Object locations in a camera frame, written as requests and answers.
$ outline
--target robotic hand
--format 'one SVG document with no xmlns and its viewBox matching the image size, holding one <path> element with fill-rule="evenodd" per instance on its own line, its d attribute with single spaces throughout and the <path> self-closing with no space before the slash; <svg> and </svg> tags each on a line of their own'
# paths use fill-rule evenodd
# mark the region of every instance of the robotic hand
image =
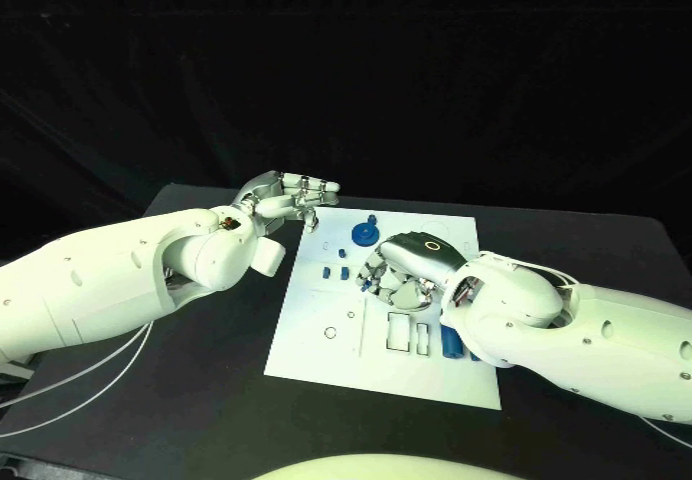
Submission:
<svg viewBox="0 0 692 480">
<path fill-rule="evenodd" d="M 402 283 L 380 288 L 386 268 Z M 560 280 L 555 287 L 536 273 Z M 533 370 L 555 385 L 635 415 L 692 424 L 692 311 L 579 284 L 550 268 L 480 252 L 465 261 L 426 233 L 390 237 L 356 278 L 393 307 L 418 311 L 441 293 L 442 325 L 500 368 Z"/>
<path fill-rule="evenodd" d="M 227 290 L 248 268 L 273 276 L 285 249 L 265 235 L 284 219 L 317 227 L 338 185 L 268 172 L 230 206 L 73 233 L 0 268 L 0 362 L 109 338 Z"/>
</svg>

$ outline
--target black curtain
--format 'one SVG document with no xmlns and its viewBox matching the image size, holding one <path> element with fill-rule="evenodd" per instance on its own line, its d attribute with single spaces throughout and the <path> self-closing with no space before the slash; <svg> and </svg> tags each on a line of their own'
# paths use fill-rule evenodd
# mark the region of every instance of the black curtain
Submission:
<svg viewBox="0 0 692 480">
<path fill-rule="evenodd" d="M 135 218 L 170 182 L 269 169 L 344 195 L 647 215 L 687 254 L 692 16 L 654 6 L 10 9 L 0 258 Z"/>
</svg>

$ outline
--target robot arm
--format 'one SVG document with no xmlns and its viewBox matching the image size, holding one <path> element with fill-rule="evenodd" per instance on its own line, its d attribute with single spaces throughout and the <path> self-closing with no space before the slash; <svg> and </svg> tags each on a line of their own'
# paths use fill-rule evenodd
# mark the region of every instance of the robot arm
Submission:
<svg viewBox="0 0 692 480">
<path fill-rule="evenodd" d="M 268 172 L 230 206 L 85 230 L 0 268 L 0 362 L 109 338 L 227 290 L 248 268 L 272 276 L 284 218 L 317 226 L 338 185 Z"/>
<path fill-rule="evenodd" d="M 457 330 L 487 363 L 500 368 L 521 365 L 617 409 L 692 424 L 690 310 L 570 283 L 559 272 L 490 252 L 452 266 L 454 261 L 441 261 L 451 258 L 445 242 L 425 233 L 405 236 L 409 247 L 400 235 L 392 237 L 376 249 L 380 262 L 370 257 L 360 271 L 356 283 L 376 282 L 370 293 L 406 309 L 421 292 L 428 294 L 419 303 L 425 308 L 439 291 L 439 322 Z M 439 249 L 425 247 L 428 243 Z M 400 288 L 382 294 L 387 265 L 396 274 L 406 271 L 406 277 L 397 275 Z M 555 287 L 534 269 L 553 273 L 565 285 Z"/>
</svg>

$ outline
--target black table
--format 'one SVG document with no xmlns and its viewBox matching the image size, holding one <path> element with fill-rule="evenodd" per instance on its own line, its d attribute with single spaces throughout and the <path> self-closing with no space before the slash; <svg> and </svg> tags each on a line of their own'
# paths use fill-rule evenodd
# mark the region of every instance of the black table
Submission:
<svg viewBox="0 0 692 480">
<path fill-rule="evenodd" d="M 227 204 L 233 195 L 170 185 L 147 214 Z M 472 216 L 484 250 L 692 307 L 690 276 L 650 218 L 348 197 L 340 206 Z M 529 478 L 679 478 L 692 471 L 692 450 L 519 367 L 497 372 L 501 412 L 263 376 L 299 234 L 289 223 L 272 236 L 286 248 L 276 276 L 248 271 L 232 290 L 158 320 L 109 392 L 54 424 L 0 439 L 0 451 L 128 480 L 250 478 L 317 457 L 377 452 Z M 27 391 L 90 365 L 128 336 L 49 352 Z M 14 406 L 0 431 L 80 403 L 129 353 L 121 357 Z M 667 427 L 690 440 L 692 427 Z"/>
</svg>

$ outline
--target blue object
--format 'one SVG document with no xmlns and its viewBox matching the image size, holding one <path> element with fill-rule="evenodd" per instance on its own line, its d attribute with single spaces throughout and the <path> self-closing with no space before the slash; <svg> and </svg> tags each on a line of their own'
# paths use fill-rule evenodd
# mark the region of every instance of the blue object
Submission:
<svg viewBox="0 0 692 480">
<path fill-rule="evenodd" d="M 367 222 L 359 223 L 353 227 L 350 232 L 350 238 L 353 243 L 360 247 L 369 247 L 377 243 L 379 240 L 379 229 L 374 226 L 377 224 L 377 219 L 374 215 L 367 216 Z"/>
<path fill-rule="evenodd" d="M 464 344 L 461 343 L 458 333 L 444 325 L 439 325 L 439 327 L 442 329 L 442 356 L 445 358 L 461 358 L 464 356 Z"/>
</svg>

